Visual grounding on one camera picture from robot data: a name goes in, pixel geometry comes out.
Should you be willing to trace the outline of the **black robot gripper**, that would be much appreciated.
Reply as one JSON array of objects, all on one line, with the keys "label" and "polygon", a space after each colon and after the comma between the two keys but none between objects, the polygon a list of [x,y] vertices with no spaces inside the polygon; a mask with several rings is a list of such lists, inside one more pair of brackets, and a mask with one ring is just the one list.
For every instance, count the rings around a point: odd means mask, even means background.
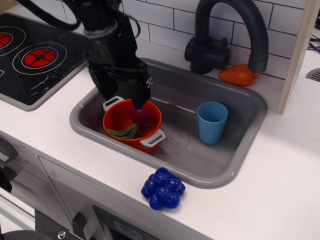
[{"label": "black robot gripper", "polygon": [[152,78],[147,65],[136,56],[137,34],[131,26],[131,17],[121,17],[100,29],[85,29],[92,50],[85,54],[89,61],[90,76],[106,99],[111,99],[119,90],[117,80],[125,82],[134,107],[139,110],[151,97]]}]

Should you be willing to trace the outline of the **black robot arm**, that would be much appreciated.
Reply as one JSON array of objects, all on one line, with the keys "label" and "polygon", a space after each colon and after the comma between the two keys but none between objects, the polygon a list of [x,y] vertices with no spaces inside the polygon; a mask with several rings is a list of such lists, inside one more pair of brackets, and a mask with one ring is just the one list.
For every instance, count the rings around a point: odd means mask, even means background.
[{"label": "black robot arm", "polygon": [[109,100],[123,81],[136,109],[141,109],[151,97],[152,80],[147,65],[136,56],[136,35],[130,16],[120,12],[119,0],[66,0],[76,22],[61,21],[30,0],[21,5],[49,25],[65,31],[73,31],[80,25],[92,49],[84,52],[88,71],[101,95]]}]

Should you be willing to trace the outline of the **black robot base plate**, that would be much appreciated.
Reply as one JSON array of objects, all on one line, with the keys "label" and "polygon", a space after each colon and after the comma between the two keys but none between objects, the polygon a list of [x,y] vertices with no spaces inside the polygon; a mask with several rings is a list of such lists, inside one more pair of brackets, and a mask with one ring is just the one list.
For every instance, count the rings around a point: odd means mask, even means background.
[{"label": "black robot base plate", "polygon": [[0,238],[2,240],[79,240],[65,227],[35,210],[29,213],[3,213],[5,220],[1,221]]}]

